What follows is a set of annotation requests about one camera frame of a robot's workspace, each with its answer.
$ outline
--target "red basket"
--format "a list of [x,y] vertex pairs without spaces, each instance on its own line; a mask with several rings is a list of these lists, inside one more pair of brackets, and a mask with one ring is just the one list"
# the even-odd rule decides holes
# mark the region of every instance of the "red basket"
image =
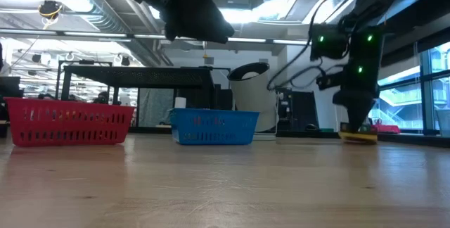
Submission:
[[125,141],[133,107],[6,98],[17,146],[118,144]]

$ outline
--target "yellow object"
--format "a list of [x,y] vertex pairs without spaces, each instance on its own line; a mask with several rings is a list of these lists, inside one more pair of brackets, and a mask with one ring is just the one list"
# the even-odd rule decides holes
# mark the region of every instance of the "yellow object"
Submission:
[[376,134],[360,134],[360,133],[349,133],[349,132],[339,132],[339,137],[342,140],[350,140],[350,141],[371,141],[377,142],[378,136]]

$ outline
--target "pipe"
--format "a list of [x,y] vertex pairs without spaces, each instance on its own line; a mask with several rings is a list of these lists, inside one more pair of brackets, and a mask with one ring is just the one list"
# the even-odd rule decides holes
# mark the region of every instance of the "pipe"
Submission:
[[[101,32],[131,32],[131,28],[114,12],[106,0],[89,0],[89,2],[94,6],[91,12],[94,14],[100,13],[102,16],[84,17],[84,19],[97,27]],[[156,53],[148,49],[142,42],[132,40],[131,42],[121,43],[121,45],[127,47],[133,53],[133,56],[145,66],[161,65],[161,60]]]

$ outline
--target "desk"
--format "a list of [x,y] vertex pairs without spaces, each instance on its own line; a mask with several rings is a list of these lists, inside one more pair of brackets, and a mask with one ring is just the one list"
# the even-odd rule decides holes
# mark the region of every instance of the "desk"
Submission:
[[449,167],[444,148],[334,139],[0,142],[0,227],[442,228],[450,223]]
[[65,66],[61,100],[69,99],[72,74],[114,87],[113,103],[118,102],[119,88],[205,89],[210,93],[210,108],[214,108],[214,83],[206,68],[144,68]]

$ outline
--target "blue basket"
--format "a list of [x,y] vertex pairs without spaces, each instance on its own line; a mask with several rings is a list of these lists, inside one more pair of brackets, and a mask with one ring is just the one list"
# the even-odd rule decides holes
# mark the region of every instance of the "blue basket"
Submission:
[[180,144],[250,144],[258,112],[174,108],[172,136]]

